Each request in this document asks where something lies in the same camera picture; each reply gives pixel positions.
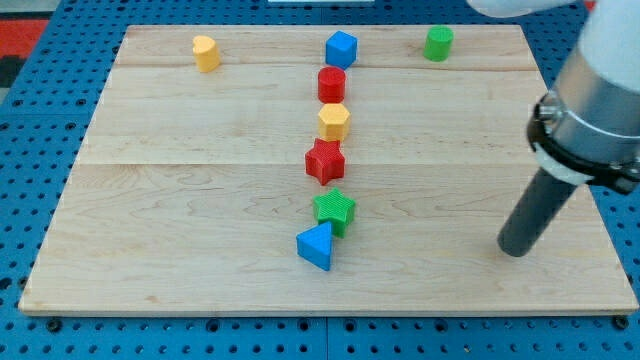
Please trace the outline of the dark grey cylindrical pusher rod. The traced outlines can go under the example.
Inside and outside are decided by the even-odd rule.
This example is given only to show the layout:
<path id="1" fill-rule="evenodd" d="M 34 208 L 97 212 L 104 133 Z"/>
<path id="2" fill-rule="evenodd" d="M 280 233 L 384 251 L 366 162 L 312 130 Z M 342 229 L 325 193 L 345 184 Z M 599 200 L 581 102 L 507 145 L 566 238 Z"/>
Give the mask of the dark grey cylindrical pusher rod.
<path id="1" fill-rule="evenodd" d="M 528 254 L 576 189 L 539 168 L 497 236 L 500 249 L 512 257 Z"/>

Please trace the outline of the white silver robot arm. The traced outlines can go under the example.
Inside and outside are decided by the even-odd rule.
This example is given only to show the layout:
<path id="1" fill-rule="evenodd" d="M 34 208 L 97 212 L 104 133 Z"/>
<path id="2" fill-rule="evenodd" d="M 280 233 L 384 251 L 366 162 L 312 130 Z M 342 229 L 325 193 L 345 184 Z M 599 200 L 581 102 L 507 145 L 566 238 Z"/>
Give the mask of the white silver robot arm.
<path id="1" fill-rule="evenodd" d="M 639 3 L 594 4 L 527 139 L 539 168 L 497 236 L 526 255 L 583 184 L 629 194 L 639 184 Z"/>

